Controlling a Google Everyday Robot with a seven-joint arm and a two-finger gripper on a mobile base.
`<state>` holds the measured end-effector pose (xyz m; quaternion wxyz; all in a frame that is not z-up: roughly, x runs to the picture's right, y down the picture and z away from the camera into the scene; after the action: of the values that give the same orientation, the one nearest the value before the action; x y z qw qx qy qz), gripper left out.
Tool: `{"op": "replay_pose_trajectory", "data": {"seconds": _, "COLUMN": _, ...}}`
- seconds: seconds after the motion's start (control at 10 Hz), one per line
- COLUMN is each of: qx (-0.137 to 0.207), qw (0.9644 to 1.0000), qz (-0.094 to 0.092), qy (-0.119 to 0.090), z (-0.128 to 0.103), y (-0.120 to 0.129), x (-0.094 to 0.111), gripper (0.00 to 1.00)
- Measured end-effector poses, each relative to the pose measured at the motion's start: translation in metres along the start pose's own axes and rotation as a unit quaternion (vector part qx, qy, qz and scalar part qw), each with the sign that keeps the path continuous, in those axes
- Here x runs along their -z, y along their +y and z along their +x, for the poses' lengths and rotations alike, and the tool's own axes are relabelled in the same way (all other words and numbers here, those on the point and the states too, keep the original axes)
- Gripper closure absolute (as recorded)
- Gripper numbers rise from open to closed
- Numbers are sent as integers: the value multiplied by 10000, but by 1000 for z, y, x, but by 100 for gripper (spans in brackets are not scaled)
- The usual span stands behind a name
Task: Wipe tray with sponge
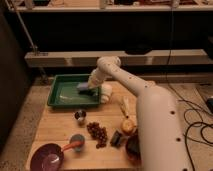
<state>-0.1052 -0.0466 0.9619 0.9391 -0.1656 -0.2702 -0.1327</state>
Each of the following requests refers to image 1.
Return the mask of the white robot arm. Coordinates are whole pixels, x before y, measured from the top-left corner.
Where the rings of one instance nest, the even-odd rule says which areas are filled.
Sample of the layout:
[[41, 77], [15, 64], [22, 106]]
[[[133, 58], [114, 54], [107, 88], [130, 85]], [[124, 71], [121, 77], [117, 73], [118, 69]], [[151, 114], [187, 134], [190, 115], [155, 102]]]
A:
[[120, 65], [117, 56], [100, 57], [88, 83], [90, 88], [98, 87], [111, 76], [136, 97], [143, 171], [192, 171], [174, 95], [121, 69]]

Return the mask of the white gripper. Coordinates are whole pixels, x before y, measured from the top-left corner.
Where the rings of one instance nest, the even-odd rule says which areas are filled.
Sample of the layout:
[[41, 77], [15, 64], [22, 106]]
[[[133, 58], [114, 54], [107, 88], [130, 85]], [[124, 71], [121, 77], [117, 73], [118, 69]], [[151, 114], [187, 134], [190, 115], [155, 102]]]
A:
[[104, 74], [99, 69], [94, 69], [88, 79], [89, 88], [96, 88], [100, 86], [103, 82]]

